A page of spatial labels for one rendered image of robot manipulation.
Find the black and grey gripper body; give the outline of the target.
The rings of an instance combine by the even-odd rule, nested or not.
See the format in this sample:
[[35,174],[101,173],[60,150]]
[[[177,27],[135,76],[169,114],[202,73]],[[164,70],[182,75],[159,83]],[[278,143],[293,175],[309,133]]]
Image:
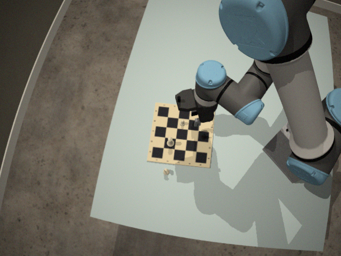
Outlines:
[[215,101],[204,101],[194,92],[195,88],[193,90],[182,90],[175,95],[178,110],[186,112],[196,110],[201,123],[212,121],[218,103]]

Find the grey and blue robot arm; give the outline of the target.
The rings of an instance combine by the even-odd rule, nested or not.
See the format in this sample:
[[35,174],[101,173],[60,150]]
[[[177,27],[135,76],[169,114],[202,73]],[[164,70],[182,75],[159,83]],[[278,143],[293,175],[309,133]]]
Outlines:
[[[204,61],[195,91],[251,125],[274,83],[291,128],[287,168],[300,179],[322,185],[341,154],[341,88],[321,101],[308,50],[312,34],[306,14],[316,0],[221,0],[221,26],[252,66],[239,83],[224,66]],[[293,133],[293,134],[292,134]]]

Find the white chess king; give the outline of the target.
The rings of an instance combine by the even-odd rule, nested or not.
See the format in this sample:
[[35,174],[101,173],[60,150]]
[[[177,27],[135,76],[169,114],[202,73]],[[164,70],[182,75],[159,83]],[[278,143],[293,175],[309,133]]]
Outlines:
[[174,145],[174,141],[173,141],[173,138],[172,138],[172,137],[169,137],[169,138],[168,138],[167,145],[168,145],[169,147],[172,147],[172,146]]

